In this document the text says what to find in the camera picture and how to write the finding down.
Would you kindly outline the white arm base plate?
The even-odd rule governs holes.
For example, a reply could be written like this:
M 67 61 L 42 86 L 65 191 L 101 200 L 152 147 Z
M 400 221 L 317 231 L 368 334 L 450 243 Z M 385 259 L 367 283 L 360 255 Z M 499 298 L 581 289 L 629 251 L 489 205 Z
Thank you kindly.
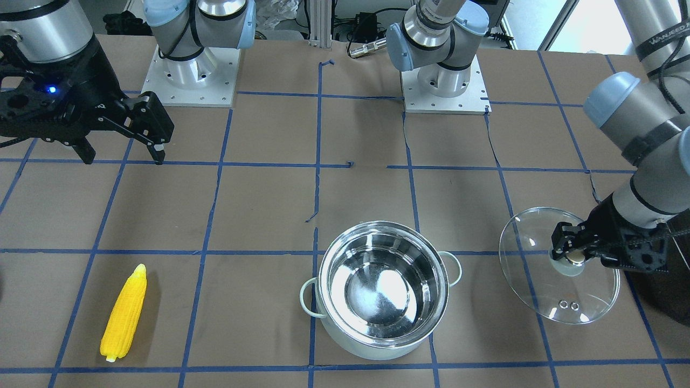
M 488 115 L 492 112 L 477 56 L 461 71 L 433 64 L 401 72 L 400 81 L 407 113 Z
M 187 61 L 163 59 L 155 51 L 141 90 L 168 107 L 231 108 L 242 50 L 206 47 Z

